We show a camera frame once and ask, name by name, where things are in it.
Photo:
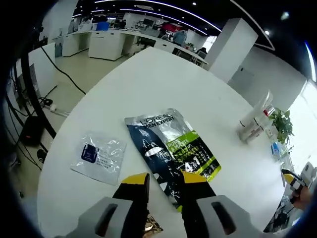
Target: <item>floor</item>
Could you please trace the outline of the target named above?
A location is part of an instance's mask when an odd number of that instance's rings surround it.
[[[111,72],[114,68],[126,61],[129,57],[121,57],[116,61],[103,59],[92,59],[88,57],[88,51],[83,51],[72,57],[59,57],[55,59],[56,65],[69,74],[74,82],[85,92],[92,89],[105,75]],[[71,112],[77,103],[83,98],[83,93],[80,92],[71,81],[62,73],[56,70],[55,78],[58,82],[57,87],[49,94],[48,98],[53,100],[59,110]],[[48,109],[43,109],[51,125],[56,132],[63,124],[65,117],[53,114]],[[53,139],[45,130],[42,136],[42,143],[47,149],[50,148]],[[20,143],[20,147],[27,154],[27,151]],[[37,159],[37,150],[40,147],[27,147],[34,160],[42,167],[42,164]],[[18,157],[21,160],[21,165],[12,171],[12,181],[17,193],[22,192],[24,197],[34,198],[36,200],[37,187],[39,182],[40,170],[27,158],[18,151]]]

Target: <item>potted plant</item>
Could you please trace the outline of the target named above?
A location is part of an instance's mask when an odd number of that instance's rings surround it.
[[[272,115],[269,116],[269,119],[273,120],[272,125],[274,125],[278,131],[277,141],[281,144],[288,144],[289,136],[293,134],[293,124],[289,117],[290,112],[283,112],[282,110],[275,108],[275,111]]]

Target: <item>office chair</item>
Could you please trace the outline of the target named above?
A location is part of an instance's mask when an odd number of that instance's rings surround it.
[[[140,37],[140,40],[137,42],[137,45],[144,45],[140,51],[136,51],[133,53],[135,55],[138,52],[141,52],[142,50],[145,50],[148,46],[154,47],[155,40],[151,40],[148,38]]]

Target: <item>white desk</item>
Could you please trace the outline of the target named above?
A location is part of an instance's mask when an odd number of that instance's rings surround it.
[[[239,119],[251,106],[212,73],[173,54],[148,48],[105,76],[58,131],[38,188],[38,220],[44,234],[67,234],[77,226],[83,212],[117,189],[70,169],[80,138],[92,130],[127,142],[118,183],[129,175],[152,174],[134,146],[124,118],[166,108],[179,110],[221,164],[222,170],[210,182],[215,193],[226,195],[248,211],[255,227],[265,228],[284,187],[267,136],[263,134],[252,145],[245,145],[235,132]],[[148,209],[164,229],[156,237],[186,237],[181,214],[153,175]]]
[[[162,40],[154,36],[142,34],[139,31],[109,29],[108,31],[82,31],[74,32],[64,36],[54,38],[63,44],[63,56],[72,56],[84,49],[89,48],[89,57],[102,58],[106,60],[116,60],[131,48],[134,37],[144,37],[154,40],[154,48],[172,53],[175,48],[199,59],[204,64],[208,64],[196,53],[187,50],[170,41]]]

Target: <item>ceiling light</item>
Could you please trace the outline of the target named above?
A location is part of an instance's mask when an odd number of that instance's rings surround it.
[[[286,20],[287,18],[289,18],[289,13],[287,11],[283,12],[282,16],[281,16],[281,20]]]
[[[311,68],[312,68],[312,80],[313,80],[314,82],[316,82],[316,71],[315,71],[314,59],[313,59],[311,50],[309,49],[309,47],[308,47],[308,45],[307,45],[306,42],[305,42],[305,46],[306,46],[306,49],[307,49],[307,52],[308,52],[309,61],[310,61],[310,63],[311,63]]]
[[[100,10],[94,10],[94,11],[91,11],[91,12],[97,12],[97,11],[104,11],[103,9],[100,9]]]
[[[101,0],[101,1],[96,1],[95,3],[104,2],[104,1],[113,1],[113,0]]]
[[[196,29],[196,30],[200,31],[200,32],[201,32],[201,33],[203,33],[204,35],[207,35],[205,32],[203,32],[203,31],[201,31],[201,30],[197,29],[196,27],[194,27],[194,26],[192,26],[192,25],[189,25],[189,24],[187,24],[187,23],[185,23],[185,22],[183,22],[183,21],[177,20],[177,19],[175,19],[175,18],[173,18],[173,17],[170,17],[170,16],[165,16],[165,15],[158,14],[158,13],[155,13],[155,12],[142,11],[142,10],[136,10],[136,9],[126,9],[126,8],[121,8],[120,10],[123,10],[123,11],[138,11],[138,12],[145,12],[145,13],[150,13],[150,14],[154,14],[154,15],[158,15],[158,16],[167,17],[167,18],[170,18],[170,19],[172,19],[172,20],[174,20],[174,21],[179,21],[179,22],[181,22],[181,23],[183,23],[183,24],[185,24],[185,25],[187,25],[187,26],[190,26],[190,27],[192,27],[192,28],[194,28],[194,29]]]
[[[77,17],[77,16],[81,16],[81,14],[77,14],[77,15],[74,15],[74,16],[72,16],[72,17]]]

